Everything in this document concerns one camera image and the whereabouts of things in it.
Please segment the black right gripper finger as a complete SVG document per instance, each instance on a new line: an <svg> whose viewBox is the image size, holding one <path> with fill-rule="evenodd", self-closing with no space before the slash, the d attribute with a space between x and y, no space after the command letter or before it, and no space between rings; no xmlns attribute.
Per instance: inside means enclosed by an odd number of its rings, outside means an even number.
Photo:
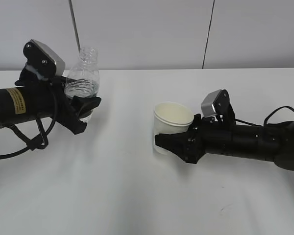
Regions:
<svg viewBox="0 0 294 235"><path fill-rule="evenodd" d="M157 134L155 135L155 145L163 148L179 157L185 157L194 143L194 138L188 132L176 134Z"/></svg>
<svg viewBox="0 0 294 235"><path fill-rule="evenodd" d="M201 126L201 114L194 115L194 120L191 124L191 130L192 131L199 131Z"/></svg>

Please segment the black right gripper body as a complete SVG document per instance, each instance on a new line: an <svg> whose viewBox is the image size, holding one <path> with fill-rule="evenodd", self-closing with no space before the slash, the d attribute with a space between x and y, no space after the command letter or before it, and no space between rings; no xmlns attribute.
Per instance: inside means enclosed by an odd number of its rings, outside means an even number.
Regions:
<svg viewBox="0 0 294 235"><path fill-rule="evenodd" d="M179 157L184 162L189 164L196 164L201 157L206 154L206 140L208 139L208 134L211 134L214 129L217 130L229 130L235 124L227 124L223 122L222 116L208 117L205 118L201 116L201 126L200 130L195 132L191 130L191 126L186 132L189 136L194 138L194 143L190 146L189 151L185 157Z"/></svg>

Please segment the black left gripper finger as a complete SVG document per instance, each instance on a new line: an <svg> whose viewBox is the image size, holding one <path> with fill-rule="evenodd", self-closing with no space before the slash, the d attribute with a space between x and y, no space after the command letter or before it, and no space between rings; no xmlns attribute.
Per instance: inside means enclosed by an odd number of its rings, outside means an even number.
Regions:
<svg viewBox="0 0 294 235"><path fill-rule="evenodd" d="M67 78L64 76L54 76L50 79L50 82L54 86L65 86Z"/></svg>
<svg viewBox="0 0 294 235"><path fill-rule="evenodd" d="M79 119L83 119L92 114L93 109L98 107L101 103L101 98L93 97L78 97L74 96L72 99L72 107L74 108Z"/></svg>

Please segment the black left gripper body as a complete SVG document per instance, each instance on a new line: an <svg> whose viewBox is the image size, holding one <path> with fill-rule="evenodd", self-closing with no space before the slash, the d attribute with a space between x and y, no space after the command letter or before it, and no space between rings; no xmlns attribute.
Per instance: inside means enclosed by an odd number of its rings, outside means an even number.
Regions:
<svg viewBox="0 0 294 235"><path fill-rule="evenodd" d="M50 79L38 80L36 75L27 70L21 71L15 85L22 93L26 114L30 118L53 118L75 135L85 131L87 124L78 120L64 94L64 86L54 86Z"/></svg>

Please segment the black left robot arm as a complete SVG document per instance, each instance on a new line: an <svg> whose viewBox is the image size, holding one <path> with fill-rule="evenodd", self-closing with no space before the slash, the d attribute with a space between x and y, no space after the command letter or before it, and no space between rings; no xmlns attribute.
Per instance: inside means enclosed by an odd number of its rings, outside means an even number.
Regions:
<svg viewBox="0 0 294 235"><path fill-rule="evenodd" d="M101 98L68 99L65 81L63 76L40 80L34 73L22 70L15 87L0 89L0 128L36 118L54 118L73 134L83 133L87 123L81 119L100 105Z"/></svg>

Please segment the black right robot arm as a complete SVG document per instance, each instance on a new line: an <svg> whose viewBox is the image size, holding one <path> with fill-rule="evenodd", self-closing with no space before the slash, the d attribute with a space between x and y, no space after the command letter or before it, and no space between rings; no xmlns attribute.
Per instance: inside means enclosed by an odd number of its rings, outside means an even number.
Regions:
<svg viewBox="0 0 294 235"><path fill-rule="evenodd" d="M189 164L205 154L272 162L294 171L294 121L263 125L238 125L234 119L194 116L182 133L155 135L155 145Z"/></svg>

